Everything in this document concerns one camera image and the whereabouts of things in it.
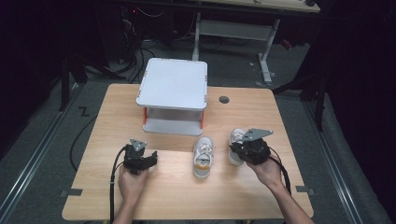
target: wooden table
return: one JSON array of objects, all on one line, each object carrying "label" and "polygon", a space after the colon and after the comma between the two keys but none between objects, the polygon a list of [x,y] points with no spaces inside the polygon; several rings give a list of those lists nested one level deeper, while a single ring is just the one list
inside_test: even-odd
[{"label": "wooden table", "polygon": [[[198,179],[192,173],[192,148],[197,137],[145,133],[143,109],[135,101],[138,89],[138,85],[130,84],[109,86],[72,186],[82,189],[82,194],[68,196],[65,219],[109,219],[112,165],[130,138],[148,143],[145,156],[153,150],[158,150],[159,156],[158,164],[150,168],[135,219],[282,218],[275,198],[253,171],[245,163],[234,166],[228,162],[229,134],[237,127],[274,131],[264,140],[288,170],[293,198],[313,216],[307,194],[296,192],[295,186],[303,186],[304,182],[270,90],[208,87],[202,136],[214,141],[214,163],[209,177]],[[229,97],[230,102],[221,103],[220,96]],[[116,183],[116,214],[120,200]]]}]

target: tape piece on table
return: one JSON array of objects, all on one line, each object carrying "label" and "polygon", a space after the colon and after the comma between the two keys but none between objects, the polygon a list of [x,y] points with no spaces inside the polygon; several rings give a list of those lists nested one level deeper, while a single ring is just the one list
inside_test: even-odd
[{"label": "tape piece on table", "polygon": [[71,196],[81,196],[82,189],[70,189],[70,190],[62,190],[61,194],[59,197],[65,198],[69,195]]},{"label": "tape piece on table", "polygon": [[310,189],[309,187],[306,186],[296,186],[297,192],[306,192],[308,195],[316,195],[315,191],[313,189]]}]

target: gray carpet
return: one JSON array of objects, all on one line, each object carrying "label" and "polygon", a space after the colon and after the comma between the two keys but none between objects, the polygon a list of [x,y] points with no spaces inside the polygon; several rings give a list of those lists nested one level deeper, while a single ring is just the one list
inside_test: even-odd
[{"label": "gray carpet", "polygon": [[[208,63],[208,85],[273,89],[293,79],[302,58],[309,49],[309,46],[304,46],[286,50],[274,45],[268,57],[270,70],[275,73],[274,84],[269,86],[263,84],[257,61],[261,44],[261,42],[248,42],[240,46],[233,42],[223,44],[217,49],[211,49],[217,46],[216,43],[210,42],[203,45],[200,60]],[[144,47],[151,50],[156,57],[190,59],[192,46],[180,45],[170,48],[159,43],[147,42]],[[151,57],[150,53],[143,52],[147,62],[147,58]],[[120,65],[113,64],[112,69],[118,66]],[[92,130],[94,121],[92,123],[90,121],[100,109],[107,86],[114,82],[116,81],[105,77],[90,76],[89,82],[82,87],[81,93],[76,96],[65,114],[63,122],[50,142],[46,156],[22,194],[8,223],[70,223],[62,218],[65,198],[60,197],[62,190],[71,187],[75,176],[75,171],[69,161],[69,152],[74,145],[72,159],[78,166]],[[276,102],[304,182],[314,192],[310,195],[315,212],[314,221],[351,223],[326,166],[316,127],[312,125],[303,104],[293,91],[277,95]],[[2,183],[0,199],[2,202],[40,143],[50,123],[58,115],[59,106],[60,85],[58,83],[52,90],[51,97],[37,109],[18,142],[0,163],[0,182]],[[81,130],[89,123],[90,125],[77,138]],[[328,99],[323,117],[323,128],[334,158],[343,171],[354,202],[360,210],[362,222],[390,223],[387,214],[376,200],[369,183],[350,153]],[[257,220],[255,223],[282,222],[282,220]]]}]

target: forearm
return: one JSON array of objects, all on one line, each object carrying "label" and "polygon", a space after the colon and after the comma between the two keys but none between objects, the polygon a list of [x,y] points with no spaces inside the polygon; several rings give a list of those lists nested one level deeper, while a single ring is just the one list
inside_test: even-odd
[{"label": "forearm", "polygon": [[284,186],[274,187],[270,190],[276,198],[286,223],[314,223]]},{"label": "forearm", "polygon": [[137,199],[131,199],[123,201],[119,213],[114,220],[114,224],[131,224],[133,220],[134,208],[136,206]]}]

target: white shoe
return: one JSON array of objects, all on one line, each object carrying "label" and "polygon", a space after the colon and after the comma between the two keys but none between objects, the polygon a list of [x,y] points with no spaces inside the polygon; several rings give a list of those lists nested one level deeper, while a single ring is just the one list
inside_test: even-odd
[{"label": "white shoe", "polygon": [[213,142],[208,137],[201,137],[193,148],[193,172],[198,178],[209,176],[213,162]]},{"label": "white shoe", "polygon": [[[230,133],[230,145],[234,142],[242,144],[242,137],[245,135],[245,131],[242,129],[234,129]],[[238,154],[234,153],[231,148],[229,149],[229,157],[228,160],[230,161],[231,164],[234,165],[242,165],[244,161],[239,158]]]}]

